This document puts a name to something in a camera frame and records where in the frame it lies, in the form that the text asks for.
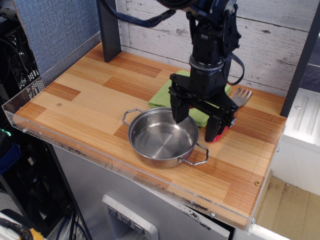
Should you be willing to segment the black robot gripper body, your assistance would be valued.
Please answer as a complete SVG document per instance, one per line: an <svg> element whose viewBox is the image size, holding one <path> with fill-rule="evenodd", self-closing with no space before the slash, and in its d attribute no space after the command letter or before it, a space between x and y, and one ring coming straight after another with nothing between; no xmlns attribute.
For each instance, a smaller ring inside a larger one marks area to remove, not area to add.
<svg viewBox="0 0 320 240"><path fill-rule="evenodd" d="M225 93L229 84L230 65L216 68L191 67L189 76L173 73L170 75L169 93L175 91L185 98L189 107L193 107L206 115L215 116L232 127L236 121L235 113L239 107Z"/></svg>

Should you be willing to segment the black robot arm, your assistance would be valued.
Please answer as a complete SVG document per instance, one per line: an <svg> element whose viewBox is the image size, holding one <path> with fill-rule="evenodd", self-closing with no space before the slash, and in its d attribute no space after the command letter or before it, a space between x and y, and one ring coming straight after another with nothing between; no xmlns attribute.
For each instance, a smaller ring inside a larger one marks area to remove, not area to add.
<svg viewBox="0 0 320 240"><path fill-rule="evenodd" d="M209 116L205 141L213 142L235 122L239 109L225 92L233 54L242 37L237 30L238 5L234 0L162 0L172 10L183 10L189 20L192 54L190 75L171 74L169 87L172 116L182 122L190 107Z"/></svg>

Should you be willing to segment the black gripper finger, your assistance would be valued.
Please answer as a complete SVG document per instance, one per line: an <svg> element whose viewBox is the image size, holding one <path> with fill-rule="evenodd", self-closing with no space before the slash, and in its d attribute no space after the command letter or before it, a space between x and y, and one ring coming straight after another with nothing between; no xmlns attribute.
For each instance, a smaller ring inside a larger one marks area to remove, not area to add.
<svg viewBox="0 0 320 240"><path fill-rule="evenodd" d="M221 135L225 132L226 125L220 118L210 116L207 121L207 128L205 133L206 142L216 142L221 138Z"/></svg>
<svg viewBox="0 0 320 240"><path fill-rule="evenodd" d="M185 101L185 98L175 91L170 92L170 105L172 117L179 124L184 121L189 115L190 105Z"/></svg>

